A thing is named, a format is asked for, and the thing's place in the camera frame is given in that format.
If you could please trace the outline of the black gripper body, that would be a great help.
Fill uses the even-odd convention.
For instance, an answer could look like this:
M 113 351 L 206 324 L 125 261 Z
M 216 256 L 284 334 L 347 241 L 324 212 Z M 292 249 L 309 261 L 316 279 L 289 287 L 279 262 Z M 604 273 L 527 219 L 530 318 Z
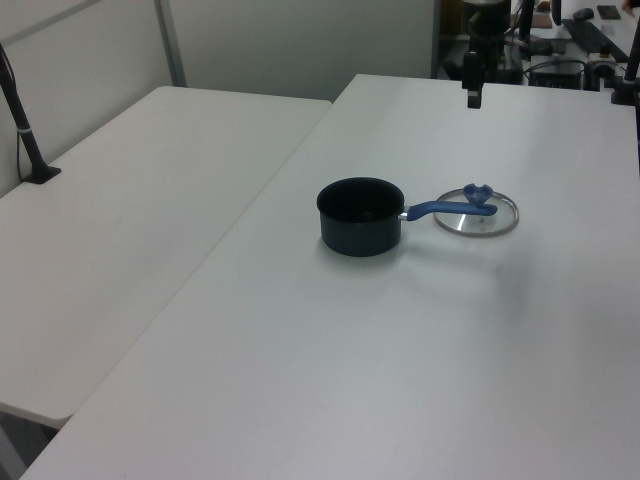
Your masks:
M 462 88 L 468 93 L 479 94 L 484 83 L 482 57 L 474 51 L 464 54 L 462 65 Z

